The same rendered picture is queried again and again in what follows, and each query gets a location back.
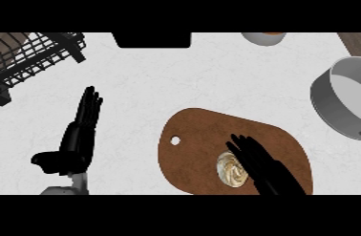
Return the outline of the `grey metal pot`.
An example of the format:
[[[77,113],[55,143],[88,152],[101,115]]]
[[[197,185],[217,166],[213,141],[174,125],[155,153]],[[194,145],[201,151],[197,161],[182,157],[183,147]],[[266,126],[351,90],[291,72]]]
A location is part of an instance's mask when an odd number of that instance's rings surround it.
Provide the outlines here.
[[[328,125],[361,140],[361,56],[339,59],[314,80],[311,101]]]

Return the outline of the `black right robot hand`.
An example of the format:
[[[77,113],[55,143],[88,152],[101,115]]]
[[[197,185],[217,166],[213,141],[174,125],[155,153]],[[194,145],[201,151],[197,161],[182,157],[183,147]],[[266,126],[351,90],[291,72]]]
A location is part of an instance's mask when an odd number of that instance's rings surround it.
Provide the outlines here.
[[[254,186],[261,195],[307,195],[289,169],[253,137],[232,135],[226,145],[254,179]]]

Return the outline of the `cream frosted cupcake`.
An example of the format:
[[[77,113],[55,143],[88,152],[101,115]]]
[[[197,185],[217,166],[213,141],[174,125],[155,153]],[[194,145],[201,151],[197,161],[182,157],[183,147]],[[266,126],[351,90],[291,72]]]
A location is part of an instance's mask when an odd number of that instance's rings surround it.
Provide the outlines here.
[[[245,185],[248,172],[236,158],[236,155],[230,151],[220,154],[216,169],[219,178],[226,185],[233,188]]]

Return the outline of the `grey bowl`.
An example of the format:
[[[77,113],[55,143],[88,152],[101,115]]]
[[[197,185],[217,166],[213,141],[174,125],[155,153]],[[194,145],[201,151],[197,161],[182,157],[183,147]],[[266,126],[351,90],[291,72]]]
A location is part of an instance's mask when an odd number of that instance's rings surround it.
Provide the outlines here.
[[[286,36],[285,32],[244,32],[245,39],[260,46],[275,46],[281,43]]]

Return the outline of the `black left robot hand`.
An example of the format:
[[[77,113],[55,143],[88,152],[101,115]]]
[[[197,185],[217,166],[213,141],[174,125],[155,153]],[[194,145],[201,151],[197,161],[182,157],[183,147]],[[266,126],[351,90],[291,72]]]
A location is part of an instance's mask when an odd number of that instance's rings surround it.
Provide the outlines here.
[[[46,174],[61,176],[85,173],[92,163],[95,150],[96,126],[104,98],[93,86],[83,92],[76,120],[68,124],[60,150],[36,154],[32,163],[39,165]]]

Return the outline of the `black appliance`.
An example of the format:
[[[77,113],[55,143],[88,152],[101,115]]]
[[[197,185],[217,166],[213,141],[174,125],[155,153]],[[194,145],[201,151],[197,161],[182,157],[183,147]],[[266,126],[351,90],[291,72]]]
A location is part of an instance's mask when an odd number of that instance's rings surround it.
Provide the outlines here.
[[[123,49],[185,49],[192,43],[191,32],[116,32],[114,38]]]

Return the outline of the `brown wooden cutting board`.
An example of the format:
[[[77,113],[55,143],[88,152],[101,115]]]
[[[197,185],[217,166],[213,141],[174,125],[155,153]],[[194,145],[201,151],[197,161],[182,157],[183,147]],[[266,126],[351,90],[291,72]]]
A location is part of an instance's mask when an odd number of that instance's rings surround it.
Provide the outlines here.
[[[201,108],[179,111],[163,130],[158,162],[170,184],[197,195],[258,195],[253,178],[235,188],[223,183],[217,175],[217,159],[229,150],[226,142],[232,140],[232,135],[256,138],[311,195],[311,164],[292,135],[272,124]]]

